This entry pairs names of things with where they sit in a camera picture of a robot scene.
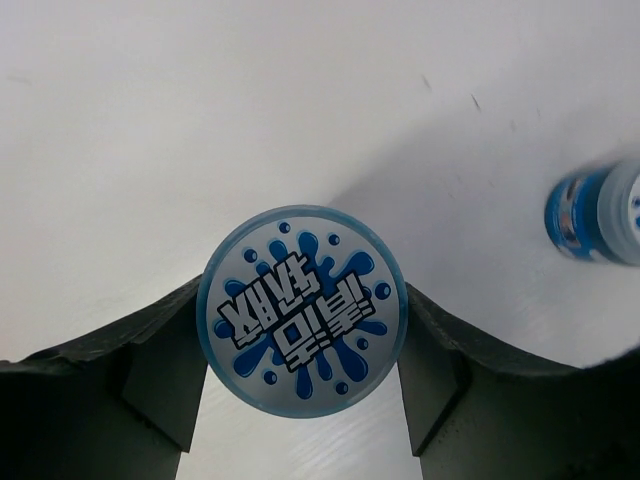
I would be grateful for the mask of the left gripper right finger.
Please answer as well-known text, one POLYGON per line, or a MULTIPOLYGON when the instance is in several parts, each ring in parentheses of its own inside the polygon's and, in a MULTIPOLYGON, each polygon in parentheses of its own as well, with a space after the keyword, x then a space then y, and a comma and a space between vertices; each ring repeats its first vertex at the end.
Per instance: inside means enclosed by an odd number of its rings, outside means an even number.
POLYGON ((408 291, 398 360, 426 479, 635 479, 639 353, 575 368, 525 352, 408 291))

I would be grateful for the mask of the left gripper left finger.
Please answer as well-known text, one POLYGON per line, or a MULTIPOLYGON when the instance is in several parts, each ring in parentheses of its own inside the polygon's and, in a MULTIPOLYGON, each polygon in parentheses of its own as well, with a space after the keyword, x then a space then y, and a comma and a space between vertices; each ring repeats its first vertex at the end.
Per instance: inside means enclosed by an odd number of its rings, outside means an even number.
POLYGON ((173 479, 207 362, 193 280, 90 333, 1 363, 4 479, 173 479))

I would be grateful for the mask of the blue round tub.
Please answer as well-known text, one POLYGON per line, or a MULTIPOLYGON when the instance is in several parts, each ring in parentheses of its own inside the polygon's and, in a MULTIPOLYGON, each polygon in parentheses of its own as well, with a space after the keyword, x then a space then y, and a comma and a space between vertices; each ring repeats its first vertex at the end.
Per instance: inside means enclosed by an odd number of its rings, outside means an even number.
POLYGON ((564 255, 639 265, 639 160, 582 168, 562 178, 544 208, 547 235, 564 255))
POLYGON ((223 385, 271 415, 317 418, 371 394, 399 358, 408 292, 365 224, 294 205, 261 213, 217 247, 200 279, 196 325, 223 385))

